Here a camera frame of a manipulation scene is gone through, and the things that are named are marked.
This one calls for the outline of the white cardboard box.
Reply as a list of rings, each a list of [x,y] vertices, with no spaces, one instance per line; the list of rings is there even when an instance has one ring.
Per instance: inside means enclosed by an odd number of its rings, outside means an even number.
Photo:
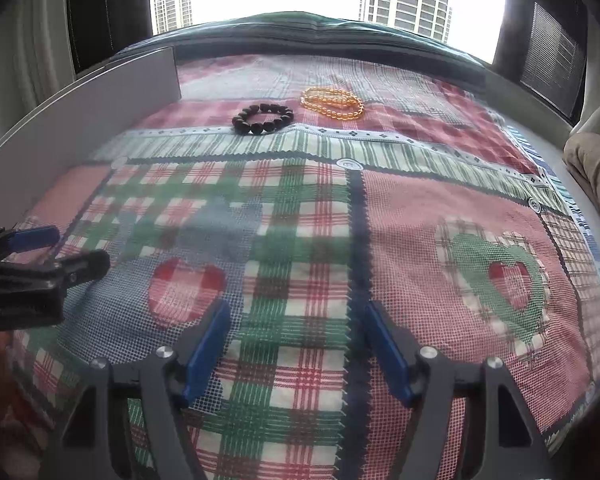
[[[181,96],[171,48],[76,80],[0,138],[0,226],[12,226],[68,168]]]

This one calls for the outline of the white curtain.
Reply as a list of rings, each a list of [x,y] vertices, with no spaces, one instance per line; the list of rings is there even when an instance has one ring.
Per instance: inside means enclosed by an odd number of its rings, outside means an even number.
[[[0,13],[0,134],[76,80],[68,0],[6,0]]]

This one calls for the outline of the plaid patchwork quilt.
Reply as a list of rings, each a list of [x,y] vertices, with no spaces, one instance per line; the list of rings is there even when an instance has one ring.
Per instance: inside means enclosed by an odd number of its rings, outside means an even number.
[[[362,311],[451,360],[500,358],[550,448],[600,398],[600,253],[552,170],[486,105],[486,70],[406,32],[306,14],[195,26],[181,96],[65,174],[27,222],[105,249],[65,322],[9,341],[47,425],[87,363],[232,327],[183,411],[211,479],[383,479],[412,413]]]

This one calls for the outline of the beige trouser knee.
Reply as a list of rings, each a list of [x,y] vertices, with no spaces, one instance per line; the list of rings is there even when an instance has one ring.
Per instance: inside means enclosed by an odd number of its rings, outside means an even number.
[[[562,160],[600,213],[600,135],[577,132],[567,140]]]

